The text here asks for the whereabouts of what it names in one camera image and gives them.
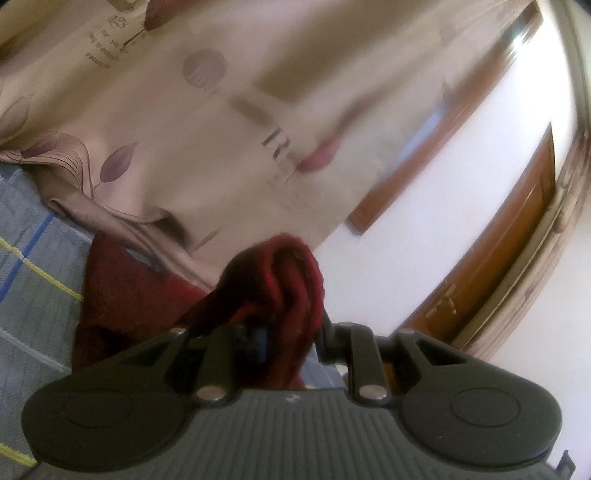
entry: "purple leaf pattern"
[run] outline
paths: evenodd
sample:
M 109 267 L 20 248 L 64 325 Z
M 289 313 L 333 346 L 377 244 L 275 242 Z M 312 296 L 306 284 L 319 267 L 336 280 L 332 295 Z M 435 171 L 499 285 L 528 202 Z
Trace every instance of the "purple leaf pattern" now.
M 144 20 L 146 30 L 162 27 L 193 3 L 194 0 L 150 0 Z
M 357 99 L 341 116 L 336 133 L 340 135 L 347 133 L 355 122 L 366 115 L 372 108 L 376 107 L 386 97 L 388 92 L 389 90 L 384 87 Z
M 316 150 L 301 160 L 295 169 L 300 173 L 314 173 L 327 167 L 338 152 L 341 140 L 341 135 L 328 137 Z
M 31 96 L 20 97 L 0 116 L 0 138 L 17 133 L 26 123 L 31 107 Z
M 191 53 L 183 62 L 183 76 L 189 85 L 211 89 L 224 78 L 228 63 L 216 50 L 204 48 Z
M 35 142 L 26 150 L 21 151 L 21 156 L 23 158 L 33 158 L 38 157 L 44 153 L 53 150 L 57 146 L 57 136 L 56 135 L 48 135 L 47 137 L 43 137 L 42 139 Z
M 92 195 L 90 158 L 82 140 L 71 135 L 59 134 L 57 146 L 51 151 L 51 157 L 60 160 L 62 166 L 68 170 L 73 170 L 79 189 L 85 194 Z
M 204 236 L 201 241 L 195 246 L 193 250 L 193 252 L 196 252 L 197 250 L 199 250 L 201 247 L 205 247 L 205 245 L 207 245 L 209 242 L 211 242 L 214 238 L 216 238 L 219 235 L 219 232 L 221 232 L 222 229 L 218 228 L 216 230 L 214 230 L 213 232 L 209 232 L 206 236 Z
M 100 180 L 103 183 L 110 183 L 123 175 L 131 165 L 131 159 L 134 156 L 134 150 L 138 143 L 132 143 L 119 147 L 107 157 L 105 163 L 100 168 Z

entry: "blue checkered fabric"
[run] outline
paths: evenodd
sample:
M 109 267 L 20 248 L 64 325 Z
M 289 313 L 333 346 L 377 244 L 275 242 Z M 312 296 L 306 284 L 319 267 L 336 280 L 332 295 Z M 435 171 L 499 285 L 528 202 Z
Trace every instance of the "blue checkered fabric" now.
M 20 425 L 25 401 L 70 372 L 91 242 L 92 234 L 41 204 L 19 167 L 0 164 L 0 480 L 20 478 L 35 463 Z M 301 376 L 308 388 L 344 387 L 314 349 Z

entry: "metal screw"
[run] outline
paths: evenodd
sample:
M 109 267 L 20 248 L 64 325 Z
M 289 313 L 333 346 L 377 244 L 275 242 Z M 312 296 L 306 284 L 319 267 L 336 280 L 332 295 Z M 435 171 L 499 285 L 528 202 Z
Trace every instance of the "metal screw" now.
M 383 400 L 386 395 L 388 390 L 381 385 L 364 385 L 359 389 L 359 396 L 366 400 Z
M 175 335 L 182 335 L 187 331 L 184 327 L 173 327 L 169 330 L 170 333 L 174 333 Z
M 195 396 L 199 400 L 213 403 L 225 397 L 226 391 L 217 385 L 206 385 L 205 387 L 201 387 L 199 390 L 197 390 Z

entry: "wooden door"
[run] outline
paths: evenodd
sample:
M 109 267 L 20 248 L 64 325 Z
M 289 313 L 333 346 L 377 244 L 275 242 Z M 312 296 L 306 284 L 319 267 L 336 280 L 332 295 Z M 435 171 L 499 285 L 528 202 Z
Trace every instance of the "wooden door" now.
M 404 326 L 451 343 L 495 291 L 538 225 L 555 191 L 548 127 L 529 165 L 484 233 Z

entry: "beige curtain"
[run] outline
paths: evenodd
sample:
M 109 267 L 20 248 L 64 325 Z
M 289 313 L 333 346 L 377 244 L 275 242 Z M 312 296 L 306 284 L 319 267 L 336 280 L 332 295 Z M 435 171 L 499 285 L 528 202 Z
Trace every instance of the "beige curtain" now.
M 202 287 L 318 246 L 525 0 L 11 0 L 0 161 Z

